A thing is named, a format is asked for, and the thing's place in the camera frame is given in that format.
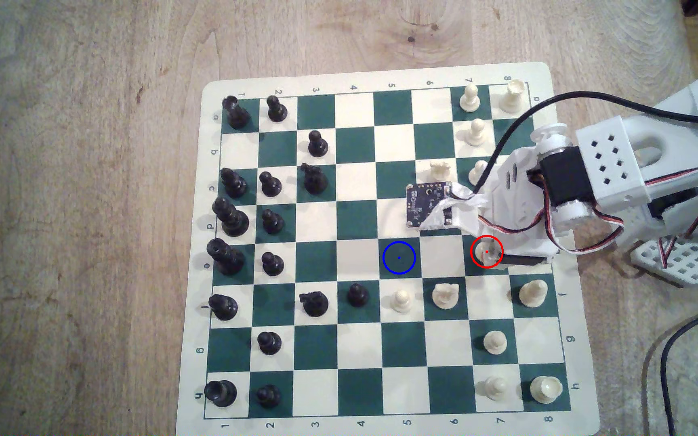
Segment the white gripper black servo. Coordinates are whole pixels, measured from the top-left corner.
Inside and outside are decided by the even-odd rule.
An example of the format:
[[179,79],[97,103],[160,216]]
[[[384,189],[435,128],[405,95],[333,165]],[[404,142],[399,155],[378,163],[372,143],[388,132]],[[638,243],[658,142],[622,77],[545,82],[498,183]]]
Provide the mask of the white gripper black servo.
[[566,124],[530,134],[533,146],[510,153],[481,189],[489,205],[479,211],[481,234],[490,239],[485,263],[549,264],[567,249],[563,238],[594,218],[594,197],[582,156]]

